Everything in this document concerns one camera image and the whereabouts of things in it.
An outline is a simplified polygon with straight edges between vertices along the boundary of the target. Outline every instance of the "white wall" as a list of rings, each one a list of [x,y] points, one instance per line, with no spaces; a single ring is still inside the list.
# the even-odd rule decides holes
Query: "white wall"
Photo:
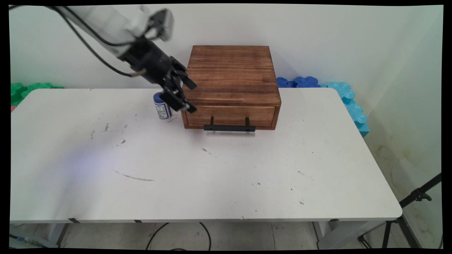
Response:
[[[351,84],[369,116],[365,140],[398,198],[439,173],[442,6],[148,6],[173,12],[172,40],[156,44],[185,65],[192,45],[267,45],[276,76]],[[116,6],[127,17],[136,7]],[[141,77],[123,77],[105,67],[58,14],[44,7],[10,11],[9,37],[12,83],[151,87]],[[95,40],[87,41],[113,66],[129,72]],[[425,247],[439,244],[441,237],[439,187],[435,191],[431,203],[405,209]]]
[[[347,6],[287,4],[173,4],[174,36],[157,45],[187,65],[192,45],[268,45],[277,76],[292,79],[311,75],[319,82],[345,81],[357,102],[374,86],[382,66],[425,6]],[[137,5],[117,5],[127,17]],[[138,77],[120,76],[101,64],[84,47],[57,13],[38,6],[9,12],[11,82],[25,85],[52,82],[68,88],[149,87]],[[88,38],[105,60],[124,71],[119,62]]]
[[[439,10],[414,50],[402,52],[409,55],[399,61],[403,64],[392,64],[396,70],[381,74],[379,80],[389,82],[375,86],[386,87],[385,92],[367,97],[377,102],[368,116],[371,131],[365,141],[399,200],[441,172],[443,12]],[[443,232],[441,184],[427,193],[431,202],[414,202],[403,212],[421,245],[437,248]]]

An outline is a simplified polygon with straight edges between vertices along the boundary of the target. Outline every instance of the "blue foam tile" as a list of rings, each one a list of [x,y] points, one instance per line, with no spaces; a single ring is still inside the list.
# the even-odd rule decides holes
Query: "blue foam tile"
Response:
[[[369,126],[367,126],[367,124],[365,123],[363,126],[361,126],[360,128],[358,128],[359,133],[361,133],[362,137],[365,137],[369,132]]]
[[[363,108],[357,105],[354,100],[350,104],[345,104],[345,107],[355,122],[356,127],[360,128],[367,122],[367,116],[363,114]]]
[[[288,87],[296,87],[296,83],[295,83],[295,81],[287,81],[287,86]]]
[[[279,77],[276,79],[276,83],[278,84],[278,87],[286,87],[287,79]]]
[[[336,90],[344,104],[349,104],[355,97],[355,93],[352,92],[352,90],[351,90],[352,87],[347,83],[330,82],[327,84],[327,87],[330,87],[330,88],[333,88],[334,90]]]
[[[302,88],[310,88],[310,87],[320,87],[320,85],[318,84],[318,80],[314,77],[296,77],[293,80],[296,83],[295,87],[302,87]]]

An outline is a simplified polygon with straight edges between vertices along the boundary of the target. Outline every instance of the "light blue foam tile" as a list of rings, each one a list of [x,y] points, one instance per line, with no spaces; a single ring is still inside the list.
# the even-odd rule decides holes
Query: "light blue foam tile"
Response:
[[[334,90],[336,90],[344,104],[349,104],[355,97],[355,93],[352,92],[352,90],[351,90],[352,87],[347,83],[330,82],[330,83],[328,83],[327,87],[330,87],[330,88],[333,88]]]
[[[367,123],[363,124],[363,126],[361,126],[360,128],[358,128],[359,133],[361,133],[362,137],[365,137],[369,132],[369,126],[367,126]]]
[[[356,127],[360,128],[367,122],[367,116],[363,114],[363,108],[357,105],[354,100],[350,104],[345,104],[345,107],[355,122]]]

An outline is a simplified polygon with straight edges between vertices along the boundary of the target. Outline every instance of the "floor tile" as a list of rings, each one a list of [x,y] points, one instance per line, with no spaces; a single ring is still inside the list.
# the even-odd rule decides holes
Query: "floor tile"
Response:
[[[13,227],[18,228],[24,232],[30,233],[30,234],[34,234],[34,232],[36,231],[37,227],[38,227],[38,223],[33,223],[33,224],[12,224]]]
[[[157,223],[155,229],[163,223]],[[270,222],[205,222],[211,250],[274,250]],[[151,249],[207,250],[208,236],[197,223],[170,223],[152,240]]]
[[[45,223],[38,224],[38,226],[37,226],[37,228],[36,228],[36,230],[34,232],[34,235],[37,236],[37,237],[41,237],[41,238],[46,239],[47,230],[48,230],[47,226],[48,225],[49,224],[45,224]]]
[[[400,229],[400,225],[397,223],[393,223],[391,225],[391,234],[394,237],[395,242],[397,243],[397,246],[399,248],[411,248],[408,244],[408,241],[405,238],[405,235],[402,232],[402,229]]]
[[[353,239],[348,242],[345,246],[339,249],[363,249],[364,247],[359,243],[358,239]]]
[[[366,241],[370,244],[372,248],[374,249],[381,248],[381,245],[383,244],[383,237],[385,234],[385,227],[386,224],[383,224],[382,226],[364,235],[364,239],[366,239]],[[398,248],[398,247],[399,246],[397,245],[393,235],[389,234],[388,248]]]
[[[312,222],[273,222],[276,250],[317,249]]]
[[[144,249],[154,223],[74,223],[69,224],[62,248]]]

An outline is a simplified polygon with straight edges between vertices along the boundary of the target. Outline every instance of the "black cable on floor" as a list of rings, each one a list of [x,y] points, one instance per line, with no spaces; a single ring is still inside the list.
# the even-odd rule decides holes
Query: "black cable on floor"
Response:
[[[147,249],[149,248],[149,245],[151,244],[152,239],[154,239],[154,236],[160,231],[160,229],[162,229],[164,226],[168,225],[168,223],[169,223],[169,222],[163,224],[163,226],[161,226],[159,229],[157,229],[157,231],[151,236],[151,239],[149,239],[149,242],[147,243],[147,246],[146,246],[146,249],[145,249],[145,250],[147,250]],[[206,226],[204,226],[204,224],[203,224],[202,222],[200,222],[199,224],[201,224],[201,226],[202,226],[202,227],[204,228],[204,230],[206,231],[207,236],[209,237],[209,250],[210,250],[210,247],[212,246],[212,240],[211,240],[211,238],[210,238],[209,231],[207,230]],[[175,248],[175,249],[172,249],[172,250],[185,250],[185,249],[182,249],[182,248]]]
[[[21,5],[12,5],[12,6],[10,6],[9,7],[9,10],[12,10],[12,9],[14,9],[14,8],[17,8],[17,7],[20,7]],[[109,63],[107,63],[96,51],[94,51],[94,49],[85,41],[85,39],[83,39],[83,37],[79,34],[79,32],[77,32],[77,30],[74,28],[74,26],[69,22],[69,20],[67,19],[67,17],[57,8],[57,7],[55,7],[55,6],[47,6],[48,8],[50,8],[50,9],[52,9],[52,10],[54,10],[54,11],[56,11],[63,19],[64,19],[64,21],[66,21],[66,23],[69,25],[69,28],[71,28],[72,29],[72,31],[75,33],[75,35],[82,41],[82,43],[85,45],[85,47],[87,47],[88,48],[88,50],[99,60],[99,61],[101,61],[104,65],[106,65],[108,68],[110,68],[111,70],[113,70],[114,72],[116,72],[116,73],[118,73],[118,74],[121,74],[121,75],[123,75],[123,76],[127,76],[127,77],[133,77],[134,76],[134,74],[133,73],[125,73],[125,72],[122,72],[122,71],[120,71],[120,70],[118,70],[118,69],[116,69],[115,67],[113,67],[113,66],[111,66]],[[82,21],[82,23],[83,24],[85,24],[85,26],[88,28],[88,29],[91,29],[92,31],[93,31],[93,29],[91,28],[91,27],[89,27],[80,17],[78,17],[75,13],[73,14],[76,18],[78,18],[78,19],[80,19],[81,21]],[[110,42],[108,42],[108,41],[106,41],[106,40],[104,40],[103,38],[101,38],[97,33],[95,33],[97,36],[98,36],[98,38],[99,39],[101,39],[102,40],[102,42],[104,42],[104,43],[106,43],[107,42],[107,44],[109,44],[109,45],[114,45],[114,43],[110,43]],[[133,43],[133,42],[126,42],[126,43],[120,43],[120,44],[118,44],[118,45],[127,45],[127,44],[131,44],[131,43]]]

